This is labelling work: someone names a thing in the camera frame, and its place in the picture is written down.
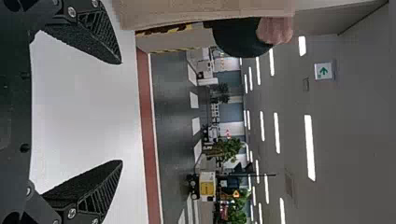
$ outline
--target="person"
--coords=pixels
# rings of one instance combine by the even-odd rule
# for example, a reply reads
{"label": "person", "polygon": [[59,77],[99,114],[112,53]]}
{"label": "person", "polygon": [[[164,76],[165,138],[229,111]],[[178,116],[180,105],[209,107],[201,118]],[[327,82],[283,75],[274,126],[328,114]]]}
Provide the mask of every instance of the person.
{"label": "person", "polygon": [[213,30],[219,48],[236,58],[261,56],[293,37],[293,17],[204,21],[204,27]]}

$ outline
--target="gray tiled floor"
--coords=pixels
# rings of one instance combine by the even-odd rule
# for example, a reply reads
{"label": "gray tiled floor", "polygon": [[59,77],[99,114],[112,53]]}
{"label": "gray tiled floor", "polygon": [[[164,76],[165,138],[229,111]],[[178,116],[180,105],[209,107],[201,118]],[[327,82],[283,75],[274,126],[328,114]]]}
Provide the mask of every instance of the gray tiled floor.
{"label": "gray tiled floor", "polygon": [[183,209],[188,220],[184,180],[193,171],[193,148],[201,138],[192,136],[191,125],[200,113],[191,109],[190,92],[198,94],[198,89],[188,80],[185,52],[151,55],[151,65],[163,221],[177,223]]}

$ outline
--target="yellow black hazard tape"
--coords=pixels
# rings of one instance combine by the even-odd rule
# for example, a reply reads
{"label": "yellow black hazard tape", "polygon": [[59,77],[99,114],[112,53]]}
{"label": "yellow black hazard tape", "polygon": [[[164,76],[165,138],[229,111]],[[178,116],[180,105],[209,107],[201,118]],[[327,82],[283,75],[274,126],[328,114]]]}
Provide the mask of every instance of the yellow black hazard tape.
{"label": "yellow black hazard tape", "polygon": [[151,52],[152,54],[159,54],[159,53],[172,53],[172,52],[180,52],[180,51],[187,51],[192,49],[200,49],[200,48],[184,48],[184,49],[163,49],[163,50],[156,50]]}
{"label": "yellow black hazard tape", "polygon": [[182,31],[189,31],[192,30],[191,23],[184,23],[184,24],[176,24],[176,25],[169,25],[157,28],[151,28],[148,30],[136,31],[136,37],[147,36],[147,35],[156,35],[156,34],[174,34],[177,32]]}

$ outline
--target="hand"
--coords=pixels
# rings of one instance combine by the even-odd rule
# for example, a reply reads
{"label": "hand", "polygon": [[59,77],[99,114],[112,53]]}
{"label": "hand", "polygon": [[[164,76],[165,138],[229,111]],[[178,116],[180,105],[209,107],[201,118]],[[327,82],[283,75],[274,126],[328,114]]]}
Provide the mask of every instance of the hand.
{"label": "hand", "polygon": [[293,33],[293,17],[263,17],[256,30],[256,35],[262,42],[273,45],[290,42]]}

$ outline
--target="red floor stripe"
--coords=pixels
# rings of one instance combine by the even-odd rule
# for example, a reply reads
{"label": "red floor stripe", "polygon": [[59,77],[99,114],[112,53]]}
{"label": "red floor stripe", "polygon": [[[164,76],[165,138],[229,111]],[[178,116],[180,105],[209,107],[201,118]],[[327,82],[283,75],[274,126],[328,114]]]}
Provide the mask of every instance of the red floor stripe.
{"label": "red floor stripe", "polygon": [[148,223],[160,224],[160,201],[158,195],[157,168],[155,159],[154,130],[149,83],[149,56],[140,49],[137,52],[140,117],[145,159],[146,191],[148,197]]}

